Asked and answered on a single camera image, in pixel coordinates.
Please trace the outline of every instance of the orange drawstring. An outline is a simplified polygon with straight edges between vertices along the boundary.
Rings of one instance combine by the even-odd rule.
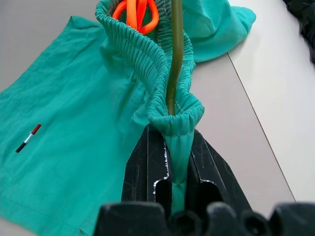
[[[149,5],[152,20],[147,25],[142,26],[147,5]],[[125,9],[127,11],[126,24],[144,35],[153,31],[158,25],[159,14],[154,0],[123,0],[117,5],[113,18],[118,20]]]

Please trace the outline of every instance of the white table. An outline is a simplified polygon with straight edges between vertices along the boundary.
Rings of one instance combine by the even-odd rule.
[[[94,20],[97,2],[1,0],[0,91],[58,36],[70,15]],[[197,129],[229,163],[252,208],[268,216],[274,204],[294,201],[229,56],[199,65],[191,90],[206,108]],[[15,234],[31,235],[0,220],[1,236]]]
[[[230,0],[257,14],[230,53],[297,201],[315,202],[315,67],[299,23],[282,0]]]

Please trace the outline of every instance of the seam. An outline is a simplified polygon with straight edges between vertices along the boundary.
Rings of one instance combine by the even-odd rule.
[[[183,183],[186,183],[187,182],[187,180],[184,180],[184,181],[181,181],[181,182],[173,182],[172,181],[172,183],[174,183],[174,184],[176,184],[176,185],[180,185],[180,184],[183,184]]]
[[[180,105],[178,104],[177,101],[175,101],[175,105],[178,107],[178,109],[180,110],[180,113],[183,113],[184,111],[182,110],[182,108],[180,107]]]
[[[93,224],[93,223],[91,223],[91,222],[89,222],[89,221],[87,221],[87,220],[85,220],[84,222],[89,223],[90,225],[95,226],[95,224]]]
[[[82,235],[82,236],[89,236],[86,232],[84,232],[81,229],[79,229],[78,233],[79,233],[79,235]]]
[[[14,202],[14,201],[12,201],[12,200],[9,200],[9,199],[7,199],[7,198],[5,198],[5,197],[0,197],[0,199],[3,199],[3,200],[5,200],[5,201],[7,201],[7,202],[10,202],[10,203],[16,204],[16,205],[18,205],[18,206],[24,207],[25,209],[31,210],[31,211],[33,211],[33,212],[35,212],[35,213],[38,213],[38,214],[43,215],[43,216],[46,216],[46,217],[48,217],[48,218],[50,218],[50,219],[56,220],[56,221],[58,221],[58,222],[61,222],[61,223],[64,224],[64,226],[66,226],[66,227],[68,227],[68,228],[70,228],[70,229],[72,229],[72,230],[75,230],[75,231],[77,231],[77,232],[79,231],[79,229],[77,229],[77,228],[75,228],[75,227],[73,227],[73,226],[67,224],[66,222],[64,222],[64,221],[62,221],[62,220],[59,220],[59,219],[57,219],[57,218],[51,217],[51,216],[49,216],[49,215],[47,215],[47,214],[44,214],[44,213],[42,213],[42,212],[40,212],[40,211],[34,210],[34,209],[32,209],[32,208],[29,208],[29,207],[24,206],[24,205],[22,205],[22,204],[20,204],[20,203],[17,203],[17,202]]]
[[[189,132],[186,133],[186,134],[180,134],[180,135],[167,135],[167,134],[166,134],[166,136],[167,136],[167,137],[181,137],[181,136],[185,136],[185,135],[191,134],[191,133],[193,133],[193,131],[189,131]]]

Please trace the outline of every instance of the elastic waistband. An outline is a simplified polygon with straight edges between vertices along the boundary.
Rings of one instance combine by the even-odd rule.
[[[189,37],[184,34],[184,61],[176,92],[176,115],[169,116],[165,104],[166,86],[172,60],[172,29],[170,0],[156,0],[159,23],[155,29],[156,40],[135,31],[125,23],[111,16],[119,3],[118,0],[104,0],[96,7],[96,18],[104,26],[112,44],[124,55],[151,98],[148,110],[149,121],[164,135],[183,135],[194,131],[195,125],[203,114],[203,106],[189,93],[191,73],[195,67]],[[183,125],[181,120],[190,120]]]

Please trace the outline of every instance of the green rod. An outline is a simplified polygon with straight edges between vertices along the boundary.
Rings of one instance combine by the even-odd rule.
[[[173,57],[166,88],[166,105],[168,113],[174,116],[176,85],[181,73],[184,54],[182,0],[172,0],[171,23],[173,31]]]

